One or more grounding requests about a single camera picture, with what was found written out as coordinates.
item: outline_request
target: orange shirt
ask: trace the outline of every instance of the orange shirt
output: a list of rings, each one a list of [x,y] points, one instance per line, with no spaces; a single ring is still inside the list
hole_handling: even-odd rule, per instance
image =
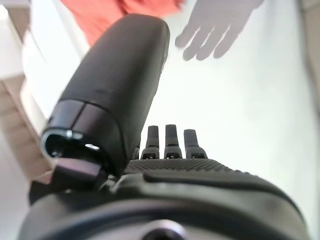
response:
[[[179,11],[184,0],[61,0],[73,13],[90,46],[125,14],[163,17]]]

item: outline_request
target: black plastic casing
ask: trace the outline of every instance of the black plastic casing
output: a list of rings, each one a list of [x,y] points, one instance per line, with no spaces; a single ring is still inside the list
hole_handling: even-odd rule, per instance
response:
[[[87,148],[89,158],[119,176],[140,145],[169,39],[167,24],[151,16],[130,14],[110,27],[61,95],[42,135],[43,152],[77,158],[90,144],[96,149]]]

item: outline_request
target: robotic hand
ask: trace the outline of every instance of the robotic hand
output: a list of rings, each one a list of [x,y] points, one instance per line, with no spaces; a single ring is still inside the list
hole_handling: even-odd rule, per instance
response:
[[[166,61],[169,29],[128,15],[98,40],[66,87],[41,138],[57,160],[33,181],[20,240],[308,240],[303,217],[279,188],[208,159],[196,132],[175,125],[140,135]]]

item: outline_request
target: fingertip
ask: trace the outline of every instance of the fingertip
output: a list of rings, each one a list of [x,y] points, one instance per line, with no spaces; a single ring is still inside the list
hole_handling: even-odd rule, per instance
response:
[[[180,48],[180,49],[185,47],[185,44],[181,35],[175,38],[174,44],[177,48]]]
[[[219,58],[221,58],[223,55],[225,55],[226,53],[225,52],[217,52],[217,51],[215,51],[214,53],[213,53],[213,58],[214,59],[219,59]]]
[[[195,58],[199,61],[203,61],[207,58],[208,56],[206,56],[205,54],[201,54],[201,53],[197,53]]]
[[[193,53],[192,49],[187,48],[186,50],[184,50],[182,57],[183,57],[183,60],[189,61],[189,60],[191,60],[195,55],[196,55],[196,53]]]

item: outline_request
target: black robotic finger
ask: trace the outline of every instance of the black robotic finger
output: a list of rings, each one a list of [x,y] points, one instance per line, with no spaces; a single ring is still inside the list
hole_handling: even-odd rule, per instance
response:
[[[199,147],[196,131],[193,129],[184,130],[184,147],[186,159],[207,159],[203,148]]]
[[[176,125],[165,126],[165,149],[164,159],[182,159],[181,149],[179,147]]]
[[[148,127],[148,137],[145,149],[142,151],[141,159],[159,159],[159,128],[158,126]]]

